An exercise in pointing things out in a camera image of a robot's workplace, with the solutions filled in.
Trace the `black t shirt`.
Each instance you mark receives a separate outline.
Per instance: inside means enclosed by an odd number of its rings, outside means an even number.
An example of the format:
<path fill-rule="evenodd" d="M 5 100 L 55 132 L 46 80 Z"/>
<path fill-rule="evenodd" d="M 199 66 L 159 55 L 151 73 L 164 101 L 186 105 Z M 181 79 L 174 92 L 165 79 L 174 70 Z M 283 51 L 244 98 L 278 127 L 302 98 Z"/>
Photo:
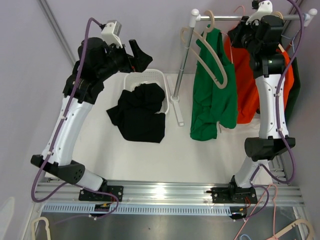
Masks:
<path fill-rule="evenodd" d="M 158 84 L 144 83 L 133 91 L 123 90 L 117 105 L 106 112 L 125 140 L 159 144 L 165 136 L 164 99 Z"/>

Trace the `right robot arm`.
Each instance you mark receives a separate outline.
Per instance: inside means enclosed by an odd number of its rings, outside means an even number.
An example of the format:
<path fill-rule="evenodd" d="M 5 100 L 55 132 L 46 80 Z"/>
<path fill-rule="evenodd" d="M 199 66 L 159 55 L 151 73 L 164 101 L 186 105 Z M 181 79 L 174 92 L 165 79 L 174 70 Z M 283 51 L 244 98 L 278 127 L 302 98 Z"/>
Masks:
<path fill-rule="evenodd" d="M 245 49 L 250 55 L 250 68 L 258 90 L 260 128 L 257 137 L 244 142 L 246 158 L 240 170 L 228 184 L 227 196 L 240 202 L 246 194 L 255 195 L 254 179 L 260 168 L 296 145 L 289 137 L 285 120 L 284 81 L 288 64 L 278 51 L 284 21 L 275 15 L 264 15 L 251 20 L 241 18 L 239 24 L 228 32 L 231 45 Z"/>

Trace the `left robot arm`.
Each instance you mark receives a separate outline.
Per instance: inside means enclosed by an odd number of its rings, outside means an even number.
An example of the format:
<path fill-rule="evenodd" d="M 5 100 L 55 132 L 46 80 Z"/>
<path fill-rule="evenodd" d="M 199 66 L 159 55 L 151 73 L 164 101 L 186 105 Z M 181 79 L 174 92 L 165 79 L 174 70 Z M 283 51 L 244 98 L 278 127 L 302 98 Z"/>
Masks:
<path fill-rule="evenodd" d="M 99 37 L 82 41 L 80 60 L 63 89 L 61 113 L 48 145 L 41 154 L 31 157 L 31 164 L 71 185 L 90 189 L 97 201 L 107 197 L 103 178 L 73 160 L 74 147 L 82 125 L 104 89 L 104 81 L 114 74 L 141 73 L 153 58 L 143 52 L 136 40 L 129 40 L 132 54 L 124 46 L 107 44 Z"/>

